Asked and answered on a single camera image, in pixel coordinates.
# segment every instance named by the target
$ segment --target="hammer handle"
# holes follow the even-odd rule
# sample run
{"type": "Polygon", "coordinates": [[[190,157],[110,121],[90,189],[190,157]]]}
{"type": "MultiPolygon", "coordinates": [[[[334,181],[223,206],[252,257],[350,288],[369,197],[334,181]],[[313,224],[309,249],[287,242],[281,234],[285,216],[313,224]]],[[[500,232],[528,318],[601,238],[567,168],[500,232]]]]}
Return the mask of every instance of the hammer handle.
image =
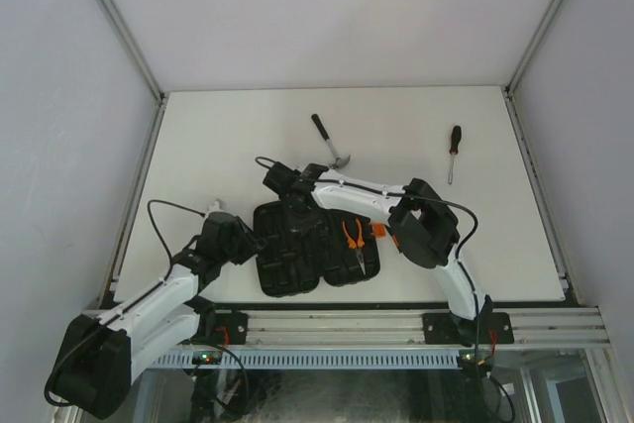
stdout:
{"type": "Polygon", "coordinates": [[[317,130],[319,131],[319,134],[321,134],[321,137],[324,138],[324,141],[330,140],[330,136],[328,136],[324,125],[321,124],[321,119],[319,119],[319,116],[317,114],[313,114],[310,119],[312,119],[313,123],[315,123],[315,126],[317,126],[317,130]]]}

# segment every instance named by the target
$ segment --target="white robotic arm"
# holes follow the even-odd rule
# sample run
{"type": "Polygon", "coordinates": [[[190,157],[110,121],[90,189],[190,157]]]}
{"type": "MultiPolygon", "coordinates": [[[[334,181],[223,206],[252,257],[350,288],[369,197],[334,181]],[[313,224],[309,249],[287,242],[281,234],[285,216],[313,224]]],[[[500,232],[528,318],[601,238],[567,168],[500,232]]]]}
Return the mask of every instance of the white robotic arm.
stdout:
{"type": "MultiPolygon", "coordinates": [[[[382,185],[351,179],[336,170],[323,172],[319,179],[332,180],[331,183],[315,183],[312,197],[319,207],[346,210],[387,226],[390,225],[392,209],[398,207],[402,200],[398,195],[407,194],[401,185],[382,185]],[[380,191],[380,195],[370,190],[380,191]]],[[[465,261],[462,257],[457,257],[456,250],[457,244],[453,244],[447,254],[447,262],[435,265],[431,271],[447,296],[452,313],[463,319],[474,320],[484,305],[485,294],[468,274],[465,261]],[[477,295],[478,309],[475,308],[474,293],[477,295]]]]}
{"type": "MultiPolygon", "coordinates": [[[[302,171],[280,162],[268,168],[264,185],[278,194],[292,230],[318,226],[323,209],[387,225],[403,254],[436,276],[459,333],[461,326],[473,332],[470,326],[490,299],[460,258],[458,218],[450,202],[426,182],[414,178],[405,186],[381,185],[316,164],[302,171]]],[[[80,315],[68,325],[45,386],[49,403],[59,406],[51,399],[55,393],[98,418],[110,416],[144,369],[197,332],[200,316],[192,298],[218,277],[222,265],[242,264],[265,247],[239,217],[221,211],[206,217],[190,245],[194,242],[195,248],[188,245],[173,257],[157,283],[97,317],[80,315]]]]}
{"type": "Polygon", "coordinates": [[[468,321],[479,315],[486,295],[458,256],[458,219],[449,202],[423,180],[383,185],[348,178],[321,165],[309,164],[299,172],[274,162],[264,185],[285,203],[297,231],[315,226],[319,209],[345,210],[387,225],[405,256],[431,269],[452,314],[468,321]]]}

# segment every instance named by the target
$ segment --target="screwdriver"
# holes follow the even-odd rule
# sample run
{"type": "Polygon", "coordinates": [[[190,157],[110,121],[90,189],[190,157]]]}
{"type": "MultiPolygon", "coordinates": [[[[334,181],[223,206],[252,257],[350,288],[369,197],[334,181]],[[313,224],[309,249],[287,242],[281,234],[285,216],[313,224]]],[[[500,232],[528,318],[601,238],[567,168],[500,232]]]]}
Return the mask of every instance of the screwdriver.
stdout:
{"type": "Polygon", "coordinates": [[[454,159],[456,158],[456,154],[458,153],[458,144],[460,140],[463,138],[463,128],[460,126],[454,126],[452,130],[451,144],[449,146],[449,154],[452,157],[452,161],[449,164],[449,177],[447,177],[447,181],[451,185],[454,181],[454,159]]]}

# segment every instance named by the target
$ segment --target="screwdriver handle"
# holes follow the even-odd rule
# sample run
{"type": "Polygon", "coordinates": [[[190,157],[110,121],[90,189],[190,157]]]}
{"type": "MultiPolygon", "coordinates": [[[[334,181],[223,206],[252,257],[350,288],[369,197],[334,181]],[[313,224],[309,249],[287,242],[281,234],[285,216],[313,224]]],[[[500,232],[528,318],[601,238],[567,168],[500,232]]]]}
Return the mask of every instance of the screwdriver handle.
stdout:
{"type": "Polygon", "coordinates": [[[449,154],[456,155],[458,153],[458,144],[463,138],[463,128],[460,126],[454,126],[452,130],[452,142],[449,147],[449,154]]]}
{"type": "Polygon", "coordinates": [[[324,125],[321,124],[321,119],[319,119],[319,116],[317,114],[313,114],[310,119],[312,119],[313,123],[315,123],[315,126],[317,126],[317,130],[319,131],[319,134],[321,134],[321,137],[324,138],[324,141],[328,141],[330,137],[328,136],[324,125]]]}

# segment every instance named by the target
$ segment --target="metal extrusion bar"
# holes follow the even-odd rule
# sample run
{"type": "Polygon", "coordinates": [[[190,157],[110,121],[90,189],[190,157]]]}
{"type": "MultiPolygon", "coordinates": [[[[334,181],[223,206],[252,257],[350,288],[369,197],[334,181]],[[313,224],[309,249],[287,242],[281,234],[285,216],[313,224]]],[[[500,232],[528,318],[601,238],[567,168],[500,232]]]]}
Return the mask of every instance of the metal extrusion bar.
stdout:
{"type": "Polygon", "coordinates": [[[134,220],[137,216],[137,211],[139,210],[143,187],[146,183],[146,178],[148,177],[148,171],[150,170],[150,162],[152,161],[152,156],[157,145],[157,139],[159,138],[160,125],[162,123],[162,118],[165,115],[167,100],[168,97],[165,97],[161,101],[160,107],[157,109],[157,112],[155,113],[155,117],[153,119],[153,123],[150,126],[150,130],[148,131],[148,137],[146,138],[146,147],[144,148],[141,163],[139,165],[137,176],[133,184],[132,193],[126,210],[125,221],[119,235],[117,248],[112,260],[110,279],[105,286],[105,291],[114,290],[109,288],[110,281],[112,281],[112,279],[117,279],[119,274],[121,273],[121,266],[123,265],[125,252],[128,248],[130,236],[132,235],[134,220]]]}
{"type": "MultiPolygon", "coordinates": [[[[500,309],[510,315],[515,344],[498,349],[607,348],[595,308],[500,309]]],[[[250,349],[463,349],[425,344],[423,311],[246,311],[250,349]]]]}
{"type": "Polygon", "coordinates": [[[531,188],[533,189],[533,195],[535,196],[537,209],[539,210],[542,224],[544,225],[544,232],[546,233],[548,245],[551,249],[551,253],[553,254],[555,266],[560,273],[566,274],[566,278],[570,280],[573,290],[577,292],[579,291],[578,280],[572,268],[567,264],[564,249],[559,239],[555,222],[550,212],[550,207],[546,200],[541,176],[535,162],[533,161],[531,145],[524,133],[522,121],[517,112],[515,102],[513,101],[512,96],[509,96],[506,93],[504,93],[504,102],[506,103],[506,109],[511,120],[511,126],[513,128],[513,132],[515,133],[515,138],[517,139],[520,154],[524,160],[524,166],[526,167],[526,172],[528,173],[528,180],[531,184],[531,188]]]}
{"type": "Polygon", "coordinates": [[[124,49],[130,55],[135,67],[143,77],[146,82],[150,92],[155,97],[156,100],[161,99],[161,91],[157,80],[155,79],[146,59],[144,58],[137,42],[134,37],[130,33],[130,29],[126,25],[126,22],[123,19],[123,16],[119,12],[117,5],[114,0],[97,0],[102,10],[104,11],[106,18],[110,22],[110,25],[113,27],[117,37],[121,40],[121,43],[124,49]]]}
{"type": "Polygon", "coordinates": [[[546,34],[549,32],[553,22],[555,21],[557,14],[562,8],[565,0],[551,0],[546,8],[546,12],[542,16],[535,33],[531,37],[531,40],[526,47],[526,50],[522,54],[522,57],[519,60],[519,63],[515,67],[515,71],[511,76],[510,82],[508,83],[508,91],[510,93],[515,92],[517,89],[517,85],[521,81],[528,65],[530,64],[533,56],[537,52],[537,48],[542,44],[546,34]]]}
{"type": "Polygon", "coordinates": [[[598,396],[603,419],[607,423],[634,421],[634,408],[611,349],[585,351],[588,376],[598,396]]]}
{"type": "Polygon", "coordinates": [[[506,390],[510,396],[516,395],[515,411],[517,412],[515,421],[518,423],[528,423],[531,421],[530,408],[528,405],[528,396],[524,388],[522,375],[519,371],[510,374],[510,385],[506,386],[506,390]]]}
{"type": "Polygon", "coordinates": [[[57,408],[51,417],[50,423],[80,423],[83,418],[83,410],[76,406],[57,408]]]}
{"type": "Polygon", "coordinates": [[[541,423],[543,420],[539,412],[539,404],[537,403],[537,395],[535,395],[535,387],[533,386],[531,373],[528,369],[520,369],[520,376],[522,386],[524,387],[524,396],[526,397],[530,421],[532,423],[541,423]]]}
{"type": "Polygon", "coordinates": [[[132,423],[156,423],[159,421],[158,411],[163,388],[163,375],[150,371],[141,375],[132,423]]]}

